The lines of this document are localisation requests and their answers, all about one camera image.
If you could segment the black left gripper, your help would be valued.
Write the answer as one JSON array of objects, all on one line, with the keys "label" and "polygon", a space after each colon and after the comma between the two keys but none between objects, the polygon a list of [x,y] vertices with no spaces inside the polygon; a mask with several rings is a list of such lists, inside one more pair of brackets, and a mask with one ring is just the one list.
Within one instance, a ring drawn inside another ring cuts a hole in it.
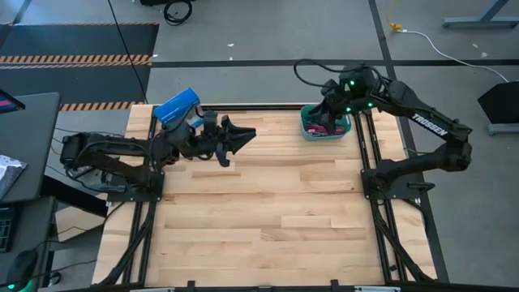
[{"label": "black left gripper", "polygon": [[196,157],[202,161],[216,154],[220,166],[229,166],[227,151],[233,154],[239,151],[256,137],[256,129],[235,126],[228,115],[222,117],[218,126],[216,112],[208,111],[206,115],[208,120],[204,125],[209,129],[203,129],[199,135],[185,118],[178,124],[178,151],[187,159]]}]

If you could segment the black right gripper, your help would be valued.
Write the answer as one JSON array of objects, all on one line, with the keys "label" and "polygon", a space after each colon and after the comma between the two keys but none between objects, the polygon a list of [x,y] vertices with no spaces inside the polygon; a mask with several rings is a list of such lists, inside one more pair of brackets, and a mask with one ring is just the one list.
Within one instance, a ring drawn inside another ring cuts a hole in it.
[{"label": "black right gripper", "polygon": [[324,127],[328,134],[342,134],[343,128],[337,122],[343,114],[348,113],[351,92],[333,79],[329,79],[324,85],[324,105],[317,105],[311,110],[311,121]]}]

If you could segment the teal plastic bin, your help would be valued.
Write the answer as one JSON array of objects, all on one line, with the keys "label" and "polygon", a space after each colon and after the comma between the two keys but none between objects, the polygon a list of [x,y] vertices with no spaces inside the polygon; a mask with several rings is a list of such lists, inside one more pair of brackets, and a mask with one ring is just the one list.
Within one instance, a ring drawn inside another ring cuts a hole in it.
[{"label": "teal plastic bin", "polygon": [[352,127],[352,122],[348,115],[343,115],[341,120],[337,122],[343,128],[342,134],[328,134],[324,127],[315,124],[310,119],[310,111],[315,105],[305,105],[300,110],[299,124],[301,128],[302,137],[308,141],[321,140],[339,140],[344,137]]}]

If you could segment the blue game controller box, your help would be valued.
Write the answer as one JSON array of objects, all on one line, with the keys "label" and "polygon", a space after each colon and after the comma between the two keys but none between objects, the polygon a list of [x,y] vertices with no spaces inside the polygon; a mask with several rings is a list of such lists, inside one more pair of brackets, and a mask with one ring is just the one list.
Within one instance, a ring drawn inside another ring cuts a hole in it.
[{"label": "blue game controller box", "polygon": [[186,122],[193,128],[203,123],[203,115],[198,95],[192,88],[187,88],[171,97],[167,102],[153,110],[155,117],[167,126],[176,126]]}]

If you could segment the black floor stand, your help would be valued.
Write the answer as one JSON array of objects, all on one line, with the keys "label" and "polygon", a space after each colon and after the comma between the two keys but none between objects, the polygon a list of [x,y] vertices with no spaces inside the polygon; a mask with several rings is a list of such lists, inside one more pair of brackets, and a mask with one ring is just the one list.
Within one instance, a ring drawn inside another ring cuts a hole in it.
[{"label": "black floor stand", "polygon": [[519,133],[519,80],[497,84],[478,99],[489,135]]}]

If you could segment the grey metal table leg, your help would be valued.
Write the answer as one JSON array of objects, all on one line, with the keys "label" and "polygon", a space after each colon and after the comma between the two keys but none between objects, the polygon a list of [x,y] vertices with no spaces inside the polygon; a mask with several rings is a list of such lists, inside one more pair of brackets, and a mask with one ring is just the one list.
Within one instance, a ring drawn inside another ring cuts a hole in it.
[{"label": "grey metal table leg", "polygon": [[515,28],[519,25],[519,16],[497,16],[509,0],[494,0],[481,14],[476,16],[444,18],[444,28]]}]

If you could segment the black hazard-striped floor mat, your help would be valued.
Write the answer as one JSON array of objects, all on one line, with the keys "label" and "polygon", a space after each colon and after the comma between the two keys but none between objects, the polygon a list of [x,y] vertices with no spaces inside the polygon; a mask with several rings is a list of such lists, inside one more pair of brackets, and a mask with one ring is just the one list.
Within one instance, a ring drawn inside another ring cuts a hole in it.
[{"label": "black hazard-striped floor mat", "polygon": [[58,92],[62,111],[146,101],[157,23],[0,24],[0,89]]}]

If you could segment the black side desk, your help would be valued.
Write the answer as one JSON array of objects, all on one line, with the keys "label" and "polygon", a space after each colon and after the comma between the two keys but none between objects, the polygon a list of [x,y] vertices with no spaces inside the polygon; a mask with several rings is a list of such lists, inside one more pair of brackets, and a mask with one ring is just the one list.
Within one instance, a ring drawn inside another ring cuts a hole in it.
[{"label": "black side desk", "polygon": [[16,99],[25,104],[25,109],[0,114],[0,155],[28,166],[0,199],[0,204],[40,196],[61,97],[57,92],[47,92]]}]

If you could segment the grey printed paper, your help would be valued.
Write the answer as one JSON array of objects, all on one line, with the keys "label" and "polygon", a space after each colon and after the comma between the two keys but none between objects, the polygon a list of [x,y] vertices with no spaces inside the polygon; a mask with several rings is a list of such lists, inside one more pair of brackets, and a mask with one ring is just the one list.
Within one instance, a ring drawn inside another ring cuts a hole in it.
[{"label": "grey printed paper", "polygon": [[0,155],[0,201],[6,196],[27,166],[26,162]]}]

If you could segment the dark monitor screen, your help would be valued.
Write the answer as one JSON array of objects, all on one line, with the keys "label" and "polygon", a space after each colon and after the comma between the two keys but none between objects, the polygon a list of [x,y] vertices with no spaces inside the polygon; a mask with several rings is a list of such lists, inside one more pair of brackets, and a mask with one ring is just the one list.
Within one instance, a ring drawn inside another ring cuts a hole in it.
[{"label": "dark monitor screen", "polygon": [[25,109],[25,104],[15,99],[12,95],[0,89],[0,114],[20,111]]}]

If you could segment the black keyboard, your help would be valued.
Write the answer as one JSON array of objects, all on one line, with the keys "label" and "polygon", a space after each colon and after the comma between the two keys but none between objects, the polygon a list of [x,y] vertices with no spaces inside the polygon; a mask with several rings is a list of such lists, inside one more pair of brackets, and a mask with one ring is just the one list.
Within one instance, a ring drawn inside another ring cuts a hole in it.
[{"label": "black keyboard", "polygon": [[0,205],[0,253],[6,253],[11,248],[16,217],[17,207],[15,205]]}]

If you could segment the black computer mouse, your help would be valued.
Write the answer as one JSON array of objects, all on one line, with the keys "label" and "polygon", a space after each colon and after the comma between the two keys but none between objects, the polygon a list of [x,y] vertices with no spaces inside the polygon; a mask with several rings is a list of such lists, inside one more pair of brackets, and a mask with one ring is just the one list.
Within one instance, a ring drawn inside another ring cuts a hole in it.
[{"label": "black computer mouse", "polygon": [[35,250],[22,251],[15,257],[6,278],[9,289],[21,290],[28,284],[36,267],[37,258],[38,253]]}]

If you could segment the black aluminium table frame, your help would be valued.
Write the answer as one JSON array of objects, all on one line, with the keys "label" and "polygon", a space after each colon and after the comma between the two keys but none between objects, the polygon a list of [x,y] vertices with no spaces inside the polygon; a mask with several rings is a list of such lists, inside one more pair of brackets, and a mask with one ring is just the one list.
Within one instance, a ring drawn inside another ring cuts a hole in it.
[{"label": "black aluminium table frame", "polygon": [[429,277],[435,267],[422,214],[401,201],[371,202],[360,172],[404,156],[395,118],[363,115],[342,139],[307,141],[299,105],[216,104],[257,136],[227,168],[215,160],[165,168],[155,204],[129,202],[108,221],[93,280],[117,263],[146,216],[148,235],[118,279],[143,292],[354,292],[410,279],[373,212],[387,218]]}]

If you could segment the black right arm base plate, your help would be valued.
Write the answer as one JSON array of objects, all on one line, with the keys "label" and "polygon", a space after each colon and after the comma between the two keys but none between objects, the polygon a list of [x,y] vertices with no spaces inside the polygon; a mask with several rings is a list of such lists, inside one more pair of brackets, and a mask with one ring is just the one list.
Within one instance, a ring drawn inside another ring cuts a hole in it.
[{"label": "black right arm base plate", "polygon": [[373,182],[373,169],[361,170],[364,195],[368,200],[418,199],[421,194],[435,187],[432,182],[418,180],[419,174],[406,174],[392,182],[386,191],[381,191]]}]

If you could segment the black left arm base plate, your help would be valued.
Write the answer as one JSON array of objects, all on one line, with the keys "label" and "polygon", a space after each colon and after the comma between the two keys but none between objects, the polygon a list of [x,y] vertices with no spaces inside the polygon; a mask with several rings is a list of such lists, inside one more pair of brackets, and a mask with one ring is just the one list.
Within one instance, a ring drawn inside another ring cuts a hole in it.
[{"label": "black left arm base plate", "polygon": [[151,202],[160,201],[165,181],[164,172],[151,172],[150,184],[140,185],[126,182],[123,178],[113,176],[110,185],[105,186],[108,201],[111,202]]}]

